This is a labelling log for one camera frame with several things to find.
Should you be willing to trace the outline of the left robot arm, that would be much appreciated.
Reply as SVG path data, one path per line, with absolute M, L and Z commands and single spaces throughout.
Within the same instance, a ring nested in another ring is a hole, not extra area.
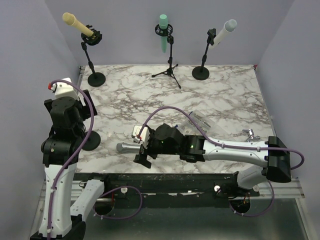
M 88 90 L 84 102 L 77 94 L 48 99 L 44 102 L 52 127 L 42 143 L 42 163 L 45 170 L 45 203 L 39 230 L 32 240 L 82 240 L 86 220 L 98 197 L 110 194 L 111 185 L 94 174 L 86 181 L 83 192 L 72 203 L 73 179 L 80 150 L 93 151 L 101 143 L 100 135 L 84 121 L 97 115 Z

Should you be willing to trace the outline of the grey microphone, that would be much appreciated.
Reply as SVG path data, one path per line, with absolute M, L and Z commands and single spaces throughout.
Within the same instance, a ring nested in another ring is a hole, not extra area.
M 141 146 L 139 144 L 128 144 L 120 142 L 116 145 L 116 151 L 120 154 L 138 154 Z

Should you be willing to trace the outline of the black tripod microphone stand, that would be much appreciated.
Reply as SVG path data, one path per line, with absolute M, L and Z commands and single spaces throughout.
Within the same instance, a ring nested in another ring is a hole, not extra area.
M 155 77 L 157 77 L 159 75 L 165 75 L 165 76 L 171 77 L 176 81 L 177 86 L 179 87 L 179 89 L 181 89 L 182 87 L 181 87 L 181 85 L 179 84 L 177 78 L 174 75 L 174 70 L 179 65 L 176 64 L 176 65 L 173 66 L 173 44 L 174 44 L 174 37 L 172 36 L 173 30 L 174 30 L 173 27 L 168 23 L 165 35 L 166 35 L 166 41 L 170 45 L 170 54 L 169 54 L 169 58 L 168 58 L 168 61 L 167 61 L 168 64 L 169 64 L 169 67 L 165 71 L 159 72 L 157 74 L 153 74 L 151 77 L 155 78 Z M 155 27 L 155 33 L 158 36 L 161 36 L 159 24 Z

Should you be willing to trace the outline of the black clip microphone stand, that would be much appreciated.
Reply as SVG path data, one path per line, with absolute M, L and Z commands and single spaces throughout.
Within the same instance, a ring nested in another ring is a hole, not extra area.
M 100 145 L 100 143 L 101 136 L 96 131 L 92 131 L 82 149 L 84 151 L 93 151 Z

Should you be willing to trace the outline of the green microphone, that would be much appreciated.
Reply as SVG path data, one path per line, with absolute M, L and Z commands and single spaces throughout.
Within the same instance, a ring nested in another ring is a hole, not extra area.
M 159 16 L 159 33 L 160 33 L 160 39 L 161 39 L 161 50 L 163 53 L 166 53 L 167 51 L 167 37 L 166 37 L 166 30 L 168 28 L 168 17 L 166 14 L 161 14 Z

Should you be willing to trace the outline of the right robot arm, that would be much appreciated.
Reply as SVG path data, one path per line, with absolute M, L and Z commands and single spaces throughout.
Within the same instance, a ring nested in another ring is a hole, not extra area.
M 232 161 L 251 166 L 236 172 L 230 191 L 241 196 L 255 185 L 265 181 L 289 183 L 291 177 L 290 153 L 276 136 L 267 141 L 236 142 L 205 138 L 203 135 L 184 135 L 177 128 L 162 124 L 157 129 L 135 125 L 131 134 L 140 145 L 134 162 L 151 168 L 148 157 L 177 155 L 188 163 L 205 161 Z

